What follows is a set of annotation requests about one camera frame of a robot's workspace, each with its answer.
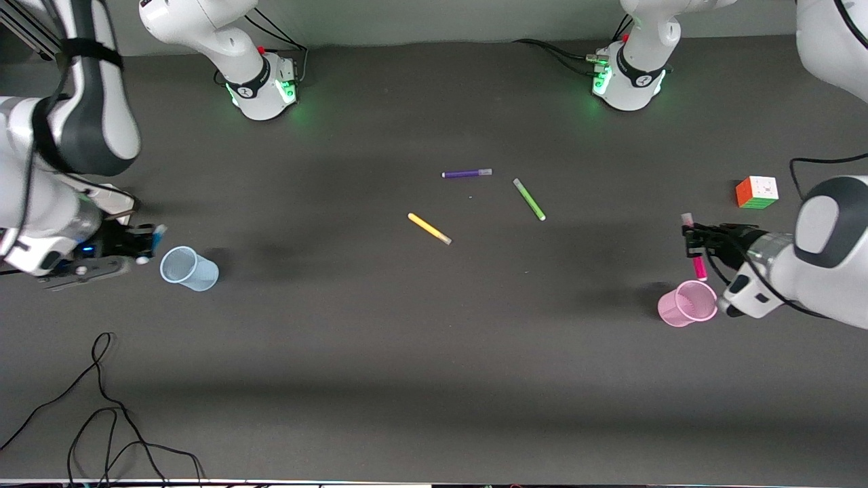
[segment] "purple marker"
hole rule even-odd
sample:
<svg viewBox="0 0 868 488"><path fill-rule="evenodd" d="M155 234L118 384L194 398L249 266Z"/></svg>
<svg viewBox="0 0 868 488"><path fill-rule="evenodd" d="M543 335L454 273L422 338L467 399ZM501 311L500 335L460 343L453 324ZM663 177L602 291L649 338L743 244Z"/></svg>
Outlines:
<svg viewBox="0 0 868 488"><path fill-rule="evenodd" d="M468 176L491 176L491 169L471 169L469 171L446 171L443 178L466 178Z"/></svg>

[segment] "plastic cup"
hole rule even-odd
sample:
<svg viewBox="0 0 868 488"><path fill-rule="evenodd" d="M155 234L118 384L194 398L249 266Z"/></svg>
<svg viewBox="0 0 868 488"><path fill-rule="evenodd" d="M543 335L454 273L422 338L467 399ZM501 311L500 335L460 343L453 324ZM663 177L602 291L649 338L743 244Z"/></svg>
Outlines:
<svg viewBox="0 0 868 488"><path fill-rule="evenodd" d="M178 283L195 292L214 286L220 270L212 261L199 256L187 246L176 247L160 261L160 274L169 283Z"/></svg>
<svg viewBox="0 0 868 488"><path fill-rule="evenodd" d="M717 313L717 294L702 281L685 281L660 298L657 312L673 327L704 322Z"/></svg>

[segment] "green light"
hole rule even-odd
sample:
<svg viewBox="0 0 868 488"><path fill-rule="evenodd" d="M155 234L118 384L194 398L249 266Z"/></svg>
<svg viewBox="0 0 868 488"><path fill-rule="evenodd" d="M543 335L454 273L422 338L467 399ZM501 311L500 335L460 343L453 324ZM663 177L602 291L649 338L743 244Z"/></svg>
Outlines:
<svg viewBox="0 0 868 488"><path fill-rule="evenodd" d="M238 101L235 100L235 93L233 93L232 89L229 88L229 83L226 84L226 90L229 92L229 96L232 97L232 105L238 107Z"/></svg>
<svg viewBox="0 0 868 488"><path fill-rule="evenodd" d="M660 81L657 82L657 88L654 89L654 95L660 93L660 86L663 84L663 78L666 76L666 70L664 69L662 73L660 73Z"/></svg>
<svg viewBox="0 0 868 488"><path fill-rule="evenodd" d="M274 80L274 86L277 87L277 91L280 93L280 97L283 98L284 103L289 105L295 102L295 87L293 86L293 82Z"/></svg>
<svg viewBox="0 0 868 488"><path fill-rule="evenodd" d="M602 73L597 74L597 78L599 79L594 82L594 93L603 95L606 93L606 88L608 88L608 81L612 79L612 69L607 66Z"/></svg>

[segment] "table surface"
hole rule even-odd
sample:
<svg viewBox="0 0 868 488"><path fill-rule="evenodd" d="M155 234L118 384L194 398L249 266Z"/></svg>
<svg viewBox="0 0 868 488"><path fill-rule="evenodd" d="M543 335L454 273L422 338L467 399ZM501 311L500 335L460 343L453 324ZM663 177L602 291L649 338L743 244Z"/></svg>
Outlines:
<svg viewBox="0 0 868 488"><path fill-rule="evenodd" d="M868 109L791 37L686 40L672 64L618 113L527 45L317 49L299 104L251 122L203 56L128 59L143 150L113 182L144 200L136 222L168 225L162 251L191 246L221 280L194 293L157 263L60 293L4 277L0 437L111 331L109 392L210 478L864 485L868 332L783 309L676 329L654 305L691 277L679 214L791 230L787 161L863 152ZM467 168L494 175L440 178ZM738 209L748 175L781 200ZM64 477L103 405L88 378L0 473ZM82 438L85 475L108 427ZM115 474L154 477L141 452Z"/></svg>

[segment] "gray wall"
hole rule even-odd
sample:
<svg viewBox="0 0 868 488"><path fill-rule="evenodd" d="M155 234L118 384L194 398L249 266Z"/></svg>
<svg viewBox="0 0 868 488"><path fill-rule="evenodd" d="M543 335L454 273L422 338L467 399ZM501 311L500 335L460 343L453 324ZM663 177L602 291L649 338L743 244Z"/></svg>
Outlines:
<svg viewBox="0 0 868 488"><path fill-rule="evenodd" d="M186 52L148 34L135 0L108 4L122 54ZM261 0L260 9L296 41L311 46L602 39L612 35L623 15L615 0ZM792 34L795 4L741 0L680 20L688 37ZM243 20L238 25L257 44L282 45Z"/></svg>

